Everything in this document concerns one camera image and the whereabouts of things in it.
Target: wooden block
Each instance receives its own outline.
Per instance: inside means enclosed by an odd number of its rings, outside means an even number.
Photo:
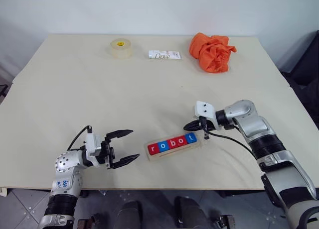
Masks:
[[[153,161],[197,147],[200,147],[200,142],[195,133],[187,133],[150,142],[146,144],[146,153],[149,160]]]

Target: masking tape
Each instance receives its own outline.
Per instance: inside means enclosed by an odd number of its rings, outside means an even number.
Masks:
[[[131,42],[128,39],[119,38],[111,42],[112,56],[126,59],[132,55]]]

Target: orange cloth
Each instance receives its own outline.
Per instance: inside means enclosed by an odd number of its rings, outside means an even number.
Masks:
[[[231,51],[236,52],[236,47],[228,46],[227,36],[206,36],[196,34],[190,44],[190,54],[199,59],[199,65],[210,73],[228,71],[228,60]]]

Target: black rubber sleeve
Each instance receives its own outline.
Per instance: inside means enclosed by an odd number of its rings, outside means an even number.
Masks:
[[[309,218],[316,213],[319,213],[319,207],[313,207],[306,210],[299,219],[299,225],[297,229],[307,229],[307,223]]]
[[[266,155],[286,150],[283,143],[275,134],[268,134],[259,137],[249,143],[256,159],[262,158]]]
[[[225,115],[225,110],[217,111],[216,118],[219,125],[227,125],[229,124],[228,119]]]
[[[53,195],[49,199],[44,215],[61,214],[73,216],[76,201],[77,198],[72,195]]]

